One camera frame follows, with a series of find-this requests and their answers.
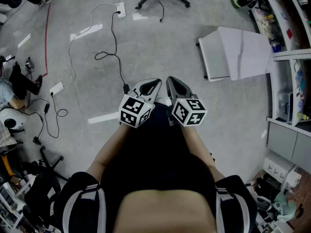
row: white stripe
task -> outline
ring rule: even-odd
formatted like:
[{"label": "white stripe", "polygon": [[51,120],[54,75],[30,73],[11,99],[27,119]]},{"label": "white stripe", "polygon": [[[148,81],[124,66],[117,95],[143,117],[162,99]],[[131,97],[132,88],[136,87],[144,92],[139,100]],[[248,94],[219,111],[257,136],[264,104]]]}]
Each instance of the white stripe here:
[{"label": "white stripe", "polygon": [[92,185],[89,185],[89,186],[86,188],[86,190],[88,190],[88,189],[93,189],[93,188],[95,188],[95,187],[97,187],[97,184],[92,184]]},{"label": "white stripe", "polygon": [[242,214],[243,214],[243,222],[244,222],[244,233],[249,232],[249,225],[250,225],[250,219],[249,219],[249,212],[248,212],[248,206],[247,203],[245,202],[244,198],[241,197],[240,195],[236,194],[235,197],[238,199]]},{"label": "white stripe", "polygon": [[113,120],[113,119],[117,119],[117,118],[119,118],[119,112],[115,112],[115,113],[111,113],[111,114],[107,114],[107,115],[103,115],[103,116],[89,118],[87,121],[88,121],[89,124],[93,124],[93,123],[109,121],[109,120]]},{"label": "white stripe", "polygon": [[132,14],[133,20],[142,20],[142,19],[148,19],[149,17],[144,17],[140,13],[134,13]]},{"label": "white stripe", "polygon": [[98,213],[98,224],[97,224],[97,233],[106,232],[106,200],[105,193],[103,189],[98,190],[99,196],[99,213]]},{"label": "white stripe", "polygon": [[25,39],[23,39],[23,40],[19,43],[19,45],[17,46],[18,49],[21,47],[21,45],[23,45],[23,44],[30,38],[30,35],[31,35],[31,34],[29,34]]},{"label": "white stripe", "polygon": [[268,133],[267,130],[264,130],[264,132],[261,135],[261,138],[263,139],[267,135],[267,133]]},{"label": "white stripe", "polygon": [[69,233],[69,220],[70,220],[70,214],[72,211],[72,208],[74,206],[74,203],[76,202],[77,198],[79,197],[80,193],[83,191],[77,191],[75,194],[73,194],[70,199],[67,201],[66,206],[63,211],[63,230],[64,233]]},{"label": "white stripe", "polygon": [[96,191],[92,191],[92,192],[86,192],[84,193],[81,198],[84,200],[95,200],[96,197]]},{"label": "white stripe", "polygon": [[98,30],[100,30],[102,28],[103,28],[102,24],[96,24],[96,25],[92,26],[91,28],[86,28],[86,29],[81,30],[80,31],[80,35],[78,34],[78,36],[76,34],[72,33],[70,35],[70,41],[72,41],[73,39],[75,39],[75,40],[79,39],[80,37],[83,37],[83,36],[85,36],[85,35],[87,35],[89,33],[96,32],[96,31],[98,31]]},{"label": "white stripe", "polygon": [[[11,59],[11,56],[9,55],[6,60]],[[4,62],[3,65],[5,65],[7,62]]]},{"label": "white stripe", "polygon": [[220,207],[221,198],[220,195],[216,192],[216,228],[217,233],[225,233],[224,220],[222,209]]}]

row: person's arm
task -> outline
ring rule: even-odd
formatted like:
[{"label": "person's arm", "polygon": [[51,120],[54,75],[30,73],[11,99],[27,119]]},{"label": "person's arm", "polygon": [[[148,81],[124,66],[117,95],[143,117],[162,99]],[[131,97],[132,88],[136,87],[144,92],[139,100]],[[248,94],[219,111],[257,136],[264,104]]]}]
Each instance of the person's arm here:
[{"label": "person's arm", "polygon": [[132,127],[126,124],[121,124],[116,132],[110,137],[110,139],[99,151],[92,165],[86,171],[88,174],[92,175],[99,183],[101,182],[102,174],[105,167],[110,162],[110,160],[119,152],[131,130]]},{"label": "person's arm", "polygon": [[24,100],[18,100],[16,98],[12,98],[10,101],[10,105],[14,108],[14,109],[20,109],[22,107],[26,107],[27,106],[27,102]]},{"label": "person's arm", "polygon": [[200,158],[208,166],[210,172],[213,175],[214,181],[217,182],[219,180],[224,179],[225,178],[224,175],[222,175],[217,170],[212,156],[210,155],[209,151],[207,150],[207,147],[201,140],[195,127],[194,126],[181,127],[181,129],[190,153]]}]

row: power plug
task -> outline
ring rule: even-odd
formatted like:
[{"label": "power plug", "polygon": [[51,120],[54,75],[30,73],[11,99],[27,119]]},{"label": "power plug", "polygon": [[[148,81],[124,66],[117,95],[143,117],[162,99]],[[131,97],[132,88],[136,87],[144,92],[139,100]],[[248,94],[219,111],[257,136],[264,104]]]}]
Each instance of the power plug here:
[{"label": "power plug", "polygon": [[44,108],[44,114],[46,114],[49,111],[49,108],[50,108],[50,104],[47,103]]},{"label": "power plug", "polygon": [[116,11],[120,11],[120,14],[116,14],[118,19],[123,19],[126,16],[124,2],[116,4]]},{"label": "power plug", "polygon": [[130,91],[130,86],[128,84],[124,84],[123,91],[124,91],[124,94],[128,94],[128,92]]},{"label": "power plug", "polygon": [[37,145],[41,145],[41,142],[40,142],[38,136],[35,136],[35,137],[34,137],[33,142],[34,142],[35,144],[37,144]]}]

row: small box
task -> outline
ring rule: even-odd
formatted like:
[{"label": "small box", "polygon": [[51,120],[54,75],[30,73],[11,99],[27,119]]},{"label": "small box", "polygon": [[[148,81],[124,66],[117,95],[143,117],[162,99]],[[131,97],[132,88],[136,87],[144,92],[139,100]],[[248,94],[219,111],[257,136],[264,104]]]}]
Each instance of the small box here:
[{"label": "small box", "polygon": [[183,126],[198,126],[207,115],[207,109],[201,99],[177,99],[172,115]]},{"label": "small box", "polygon": [[119,106],[119,121],[138,128],[149,118],[153,106],[125,94]]}]

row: white power strip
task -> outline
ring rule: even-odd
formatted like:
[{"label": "white power strip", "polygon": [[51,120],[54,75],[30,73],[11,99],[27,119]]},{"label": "white power strip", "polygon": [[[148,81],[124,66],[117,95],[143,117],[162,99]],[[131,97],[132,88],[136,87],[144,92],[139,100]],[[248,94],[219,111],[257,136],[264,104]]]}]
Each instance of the white power strip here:
[{"label": "white power strip", "polygon": [[116,11],[120,11],[120,14],[117,14],[118,19],[123,19],[126,16],[124,2],[119,2],[116,4]]},{"label": "white power strip", "polygon": [[53,86],[50,89],[50,93],[53,92],[53,96],[56,95],[57,93],[59,93],[60,91],[62,91],[64,89],[63,83],[59,82],[57,85]]}]

